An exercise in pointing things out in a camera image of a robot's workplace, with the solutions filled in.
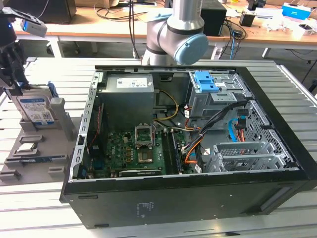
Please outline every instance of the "floor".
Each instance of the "floor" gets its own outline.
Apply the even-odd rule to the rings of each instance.
[[[46,53],[46,41],[23,41],[25,54],[28,57],[51,57]],[[75,53],[75,45],[73,42],[64,42],[63,50],[65,57],[94,57],[94,58],[132,58],[132,45],[129,43],[98,43],[98,53],[91,51],[90,42],[78,42],[81,53]],[[137,44],[137,50],[140,54],[145,51],[145,44]],[[210,46],[204,59],[210,59],[213,47]],[[235,60],[264,60],[262,58],[264,48],[241,48],[236,54]],[[317,60],[317,51],[297,50],[299,57],[307,60]],[[229,59],[229,55],[223,55],[222,59]],[[307,64],[307,60],[296,57],[290,50],[272,49],[269,58],[265,60],[274,60],[277,64],[283,64],[286,68],[300,81],[311,67]],[[312,69],[306,78],[304,85],[310,87],[313,79],[317,79],[317,65]]]

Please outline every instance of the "open computer tower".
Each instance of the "open computer tower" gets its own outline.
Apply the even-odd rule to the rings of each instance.
[[[316,171],[246,67],[96,66],[62,198],[88,229],[261,215]]]

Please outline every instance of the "metal workbench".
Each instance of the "metal workbench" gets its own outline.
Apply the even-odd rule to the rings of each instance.
[[[133,59],[54,59],[30,62],[30,83],[52,81],[71,117],[81,116],[95,65],[139,65]],[[317,160],[317,101],[281,65],[273,61],[203,60],[212,66],[246,66],[273,104]],[[20,113],[0,97],[0,167],[20,131]],[[62,182],[0,187],[0,237],[315,237],[317,190],[302,192],[266,216],[86,230],[68,204],[59,202]]]

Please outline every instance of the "motherboard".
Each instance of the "motherboard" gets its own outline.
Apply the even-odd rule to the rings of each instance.
[[[94,158],[91,171],[97,179],[170,175],[191,173],[184,167],[182,146],[185,135],[182,131],[153,131],[152,146],[138,146],[137,142],[151,140],[146,131],[110,132],[105,146],[105,156]]]

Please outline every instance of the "black speaker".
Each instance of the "black speaker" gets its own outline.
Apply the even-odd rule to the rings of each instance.
[[[204,34],[220,36],[227,9],[217,0],[204,0],[201,17],[205,21]]]
[[[35,17],[39,17],[45,9],[39,17],[44,23],[69,24],[76,14],[75,0],[8,0],[5,6]]]
[[[243,13],[240,17],[239,23],[241,26],[252,26],[254,17],[254,14]]]

